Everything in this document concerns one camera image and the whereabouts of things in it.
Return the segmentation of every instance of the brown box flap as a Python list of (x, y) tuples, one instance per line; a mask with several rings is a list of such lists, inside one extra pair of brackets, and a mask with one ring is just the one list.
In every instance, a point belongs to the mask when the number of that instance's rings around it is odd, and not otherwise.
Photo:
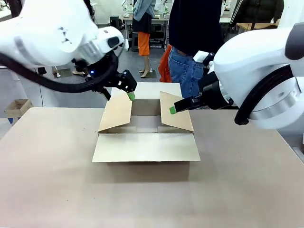
[(104, 108), (104, 114), (101, 119), (98, 133), (102, 131), (128, 124), (131, 118), (132, 101), (127, 93), (118, 96), (112, 96)]
[(174, 103), (182, 99), (182, 97), (161, 92), (161, 122), (165, 125), (194, 132), (189, 111), (174, 115), (170, 113), (170, 108), (174, 106)]

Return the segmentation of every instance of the orange jacket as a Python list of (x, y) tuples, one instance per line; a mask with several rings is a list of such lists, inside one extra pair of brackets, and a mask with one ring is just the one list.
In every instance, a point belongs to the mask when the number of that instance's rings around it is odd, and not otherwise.
[(172, 46), (168, 45), (167, 50), (161, 57), (161, 61), (160, 61), (161, 64), (158, 67), (158, 71), (160, 72), (161, 75), (160, 82), (172, 82), (169, 71), (169, 64), (168, 64), (169, 54), (171, 50), (172, 50)]

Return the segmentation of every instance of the green fingertip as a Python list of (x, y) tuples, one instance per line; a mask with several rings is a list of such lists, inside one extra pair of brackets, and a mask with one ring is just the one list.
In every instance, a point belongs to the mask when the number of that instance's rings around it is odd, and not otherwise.
[(129, 98), (130, 98), (131, 101), (133, 101), (135, 99), (134, 92), (130, 92), (130, 93), (127, 93), (127, 94), (128, 94), (128, 96), (129, 96)]
[(172, 115), (174, 115), (174, 114), (177, 113), (174, 106), (170, 108), (170, 113), (171, 113)]

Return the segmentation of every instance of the black hose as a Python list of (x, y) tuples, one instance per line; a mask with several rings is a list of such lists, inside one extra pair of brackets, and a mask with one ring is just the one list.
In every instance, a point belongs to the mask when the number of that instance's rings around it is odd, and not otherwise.
[(90, 80), (88, 82), (71, 84), (55, 82), (39, 74), (36, 74), (35, 72), (32, 72), (31, 70), (25, 68), (16, 60), (0, 52), (0, 64), (6, 66), (11, 71), (14, 71), (16, 74), (32, 82), (62, 93), (82, 93), (85, 91), (90, 91), (96, 84), (102, 84), (104, 80), (108, 80), (108, 77), (110, 77), (111, 75), (115, 75), (118, 69), (118, 57), (113, 51), (111, 51), (108, 53), (108, 58), (109, 63), (107, 66), (105, 66), (107, 70), (104, 74), (95, 77), (93, 80)]
[(283, 83), (284, 81), (294, 77), (293, 72), (289, 65), (279, 68), (267, 75), (263, 80), (261, 80), (248, 94), (245, 98), (243, 104), (240, 106), (234, 122), (237, 125), (246, 125), (249, 123), (249, 116), (257, 106), (257, 104), (262, 100), (262, 98), (277, 85)]

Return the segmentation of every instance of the white pillar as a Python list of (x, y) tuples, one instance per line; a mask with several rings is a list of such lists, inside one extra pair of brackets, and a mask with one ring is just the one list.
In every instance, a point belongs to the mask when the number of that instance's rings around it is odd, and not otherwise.
[(304, 0), (285, 0), (279, 28), (292, 27), (298, 22), (304, 22)]

